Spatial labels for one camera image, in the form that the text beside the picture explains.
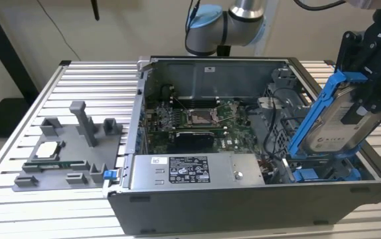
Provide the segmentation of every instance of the power supply label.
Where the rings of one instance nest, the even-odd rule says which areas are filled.
[[[209,183],[207,159],[201,157],[170,157],[170,183]]]

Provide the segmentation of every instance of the black stand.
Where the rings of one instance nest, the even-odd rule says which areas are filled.
[[[38,91],[0,26],[0,61],[14,81],[24,99],[8,98],[0,101],[0,137],[13,132],[25,112],[37,98]]]
[[[217,46],[217,56],[230,56],[230,46]]]

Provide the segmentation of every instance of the aluminum slotted surface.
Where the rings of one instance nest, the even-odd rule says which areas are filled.
[[[322,85],[333,68],[322,61],[302,62]],[[68,111],[71,100],[85,100],[86,114],[99,123],[115,118],[123,124],[117,162],[126,141],[137,85],[134,62],[71,62],[60,67],[40,94],[22,125],[0,151],[0,238],[81,238],[125,236],[101,189],[17,192],[10,189],[30,154],[46,116],[77,123]],[[367,138],[381,156],[381,125]],[[293,229],[169,236],[166,238],[379,239],[381,203],[358,207],[338,224]]]

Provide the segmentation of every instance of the black cable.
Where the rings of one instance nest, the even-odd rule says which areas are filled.
[[[322,10],[330,9],[335,6],[339,6],[341,4],[345,4],[345,1],[339,0],[339,1],[335,1],[330,4],[326,4],[323,6],[307,6],[299,0],[294,0],[294,3],[307,11],[322,11]]]
[[[262,149],[263,151],[266,152],[266,154],[269,155],[269,157],[273,159],[273,158],[277,158],[275,155],[274,155],[274,148],[273,148],[273,151],[269,152],[267,149],[266,149],[266,143],[267,143],[267,140],[269,140],[269,137],[270,137],[270,134],[273,132],[273,128],[274,128],[274,122],[275,122],[275,104],[274,104],[274,99],[277,99],[282,104],[283,101],[274,95],[277,91],[279,90],[290,90],[293,92],[297,93],[297,91],[293,89],[293,88],[287,88],[287,87],[279,87],[277,88],[273,92],[271,92],[271,104],[273,104],[273,113],[271,113],[271,120],[270,120],[270,127],[269,127],[269,131],[267,131],[267,135],[265,136],[263,138],[263,142],[262,142]]]
[[[191,21],[194,19],[195,12],[198,10],[199,2],[201,2],[201,0],[197,0],[197,2],[194,4],[194,7],[191,9],[193,0],[190,0],[190,5],[189,5],[189,10],[187,10],[187,15],[186,15],[186,25],[185,25],[185,31],[186,31],[186,34],[185,34],[185,49],[187,49],[187,45],[186,45],[187,33],[189,33],[189,30],[190,30],[190,24],[191,24]]]
[[[40,7],[41,7],[42,11],[44,11],[44,14],[46,15],[46,17],[48,17],[48,18],[49,18],[49,20],[52,21],[52,23],[53,23],[53,25],[54,25],[54,27],[56,27],[56,29],[57,29],[57,31],[58,31],[58,34],[60,34],[60,36],[61,36],[61,37],[62,37],[62,39],[64,39],[64,42],[65,42],[65,44],[66,44],[68,48],[70,49],[70,51],[71,51],[71,52],[73,52],[73,54],[75,55],[75,57],[77,57],[78,61],[81,61],[81,58],[78,57],[78,55],[77,55],[75,51],[71,49],[70,45],[68,44],[66,39],[65,39],[65,36],[64,36],[62,32],[60,31],[60,29],[58,29],[58,27],[57,27],[57,25],[56,25],[56,23],[54,23],[54,21],[53,21],[52,17],[50,17],[50,16],[49,16],[49,14],[46,13],[45,8],[44,8],[42,4],[41,4],[40,0],[36,0],[36,1],[37,1],[38,5],[40,5]]]
[[[190,5],[189,5],[189,9],[187,9],[186,24],[185,24],[185,34],[187,34],[187,29],[189,29],[187,23],[189,23],[189,15],[190,15],[191,5],[193,5],[193,0],[190,0]]]
[[[267,148],[266,148],[267,139],[270,137],[270,134],[271,134],[271,131],[273,131],[273,127],[274,127],[274,122],[275,122],[275,104],[274,104],[273,95],[271,95],[271,104],[273,104],[273,113],[271,113],[271,119],[270,119],[270,126],[269,126],[267,135],[265,136],[263,141],[262,141],[262,149],[266,152],[266,154],[269,155],[269,157],[274,158],[273,153],[269,152]]]

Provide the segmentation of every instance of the barcode sticker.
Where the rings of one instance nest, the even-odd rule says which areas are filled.
[[[151,157],[150,163],[151,164],[166,164],[167,158],[166,157]]]
[[[214,67],[205,67],[203,72],[215,72],[215,68]]]

